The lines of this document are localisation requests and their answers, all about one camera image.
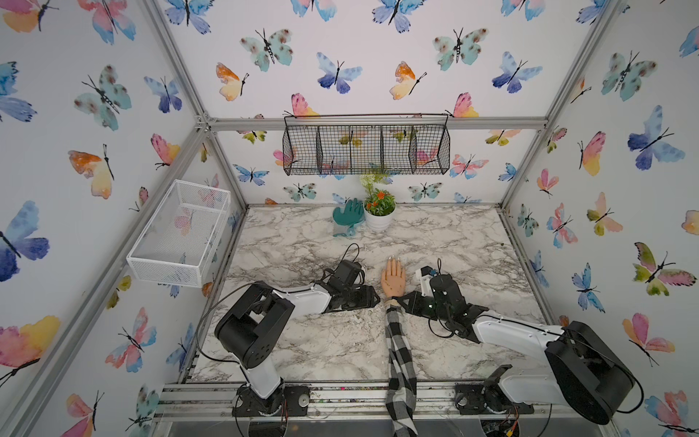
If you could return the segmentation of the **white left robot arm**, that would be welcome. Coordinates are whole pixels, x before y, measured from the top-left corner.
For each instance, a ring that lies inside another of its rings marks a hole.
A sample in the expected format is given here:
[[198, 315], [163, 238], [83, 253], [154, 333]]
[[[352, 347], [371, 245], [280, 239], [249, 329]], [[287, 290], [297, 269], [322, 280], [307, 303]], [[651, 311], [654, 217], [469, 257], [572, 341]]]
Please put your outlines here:
[[235, 356], [251, 391], [262, 401], [273, 399], [283, 380], [270, 355], [290, 320], [327, 313], [371, 309], [380, 303], [365, 283], [356, 261], [343, 260], [336, 269], [307, 286], [280, 289], [254, 282], [221, 318], [215, 336]]

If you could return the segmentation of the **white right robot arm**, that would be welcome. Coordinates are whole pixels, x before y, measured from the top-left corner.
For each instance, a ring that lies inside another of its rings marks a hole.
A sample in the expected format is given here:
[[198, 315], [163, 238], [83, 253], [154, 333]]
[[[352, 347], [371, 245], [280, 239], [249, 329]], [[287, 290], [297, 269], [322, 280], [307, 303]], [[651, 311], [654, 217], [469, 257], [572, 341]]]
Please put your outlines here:
[[505, 317], [467, 302], [451, 275], [429, 269], [420, 274], [420, 290], [397, 298], [404, 311], [440, 322], [451, 337], [504, 347], [543, 365], [523, 370], [511, 364], [498, 367], [475, 396], [478, 412], [562, 405], [593, 424], [606, 425], [639, 387], [633, 373], [587, 324], [544, 325]]

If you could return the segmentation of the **teal hand-shaped holder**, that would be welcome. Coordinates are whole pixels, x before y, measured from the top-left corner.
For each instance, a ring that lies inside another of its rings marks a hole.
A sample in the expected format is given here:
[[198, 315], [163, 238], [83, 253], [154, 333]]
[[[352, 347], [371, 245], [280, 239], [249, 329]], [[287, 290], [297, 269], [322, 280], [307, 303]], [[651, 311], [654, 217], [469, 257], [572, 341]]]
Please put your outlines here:
[[332, 213], [334, 237], [354, 237], [357, 227], [364, 222], [364, 206], [361, 200], [348, 200], [343, 207], [336, 207]]

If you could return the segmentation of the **black white checkered sleeve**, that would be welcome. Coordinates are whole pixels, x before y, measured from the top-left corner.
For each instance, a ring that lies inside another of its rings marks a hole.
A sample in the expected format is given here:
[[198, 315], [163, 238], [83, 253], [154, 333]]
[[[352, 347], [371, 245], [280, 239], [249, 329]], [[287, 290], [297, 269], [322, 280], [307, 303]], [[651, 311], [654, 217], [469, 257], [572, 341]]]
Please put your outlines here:
[[389, 383], [386, 409], [391, 417], [393, 436], [418, 436], [413, 420], [417, 404], [417, 375], [411, 346], [402, 329], [403, 312], [386, 311], [385, 337], [388, 348]]

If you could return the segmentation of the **green artificial plant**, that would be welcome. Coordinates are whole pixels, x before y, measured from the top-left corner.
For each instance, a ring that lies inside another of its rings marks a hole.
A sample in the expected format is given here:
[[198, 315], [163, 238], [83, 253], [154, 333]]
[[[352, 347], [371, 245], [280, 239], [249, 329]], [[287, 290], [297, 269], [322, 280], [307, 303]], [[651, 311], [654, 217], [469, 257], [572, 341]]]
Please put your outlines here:
[[386, 217], [396, 209], [395, 196], [385, 186], [391, 185], [392, 176], [382, 168], [373, 167], [360, 177], [366, 191], [364, 209], [374, 217]]

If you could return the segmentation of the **white flower pot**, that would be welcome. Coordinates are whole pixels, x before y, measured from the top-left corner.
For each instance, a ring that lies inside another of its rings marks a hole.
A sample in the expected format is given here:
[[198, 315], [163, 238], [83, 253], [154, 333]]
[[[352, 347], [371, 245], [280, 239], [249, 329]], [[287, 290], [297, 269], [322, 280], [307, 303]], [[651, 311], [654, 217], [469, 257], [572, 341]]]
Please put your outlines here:
[[385, 231], [388, 229], [389, 225], [392, 224], [395, 211], [392, 211], [388, 215], [376, 216], [371, 214], [369, 211], [365, 211], [364, 218], [367, 227], [372, 231]]

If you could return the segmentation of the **white mesh wall basket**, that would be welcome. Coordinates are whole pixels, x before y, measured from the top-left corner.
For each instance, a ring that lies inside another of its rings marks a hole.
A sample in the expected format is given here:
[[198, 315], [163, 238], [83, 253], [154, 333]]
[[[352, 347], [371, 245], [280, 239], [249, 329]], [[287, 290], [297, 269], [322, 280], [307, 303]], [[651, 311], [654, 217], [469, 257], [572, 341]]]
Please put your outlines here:
[[144, 282], [200, 287], [230, 213], [225, 189], [175, 180], [127, 255]]

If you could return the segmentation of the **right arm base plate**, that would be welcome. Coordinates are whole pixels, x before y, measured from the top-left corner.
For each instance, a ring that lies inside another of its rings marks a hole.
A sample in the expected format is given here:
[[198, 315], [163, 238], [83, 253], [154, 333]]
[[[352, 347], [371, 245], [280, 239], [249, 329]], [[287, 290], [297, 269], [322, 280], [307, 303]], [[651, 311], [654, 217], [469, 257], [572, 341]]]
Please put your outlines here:
[[454, 389], [454, 405], [461, 415], [534, 414], [533, 406], [511, 401], [498, 385], [461, 383]]

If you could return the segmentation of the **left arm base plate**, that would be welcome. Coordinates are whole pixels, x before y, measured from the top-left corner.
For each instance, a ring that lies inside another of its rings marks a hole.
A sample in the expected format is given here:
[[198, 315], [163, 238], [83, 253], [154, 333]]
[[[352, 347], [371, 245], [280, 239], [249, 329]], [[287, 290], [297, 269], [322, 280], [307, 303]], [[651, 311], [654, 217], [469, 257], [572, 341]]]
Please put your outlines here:
[[304, 417], [311, 403], [311, 388], [282, 382], [269, 397], [258, 396], [249, 384], [240, 386], [233, 404], [236, 417]]

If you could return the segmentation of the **mannequin hand with long nails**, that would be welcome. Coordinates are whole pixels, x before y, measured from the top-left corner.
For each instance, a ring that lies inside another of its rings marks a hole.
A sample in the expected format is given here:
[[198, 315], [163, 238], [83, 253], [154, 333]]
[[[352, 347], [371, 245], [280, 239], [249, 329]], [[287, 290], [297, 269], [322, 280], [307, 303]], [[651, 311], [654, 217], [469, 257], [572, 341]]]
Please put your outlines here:
[[382, 291], [388, 299], [400, 298], [406, 291], [406, 273], [400, 260], [389, 258], [380, 278]]

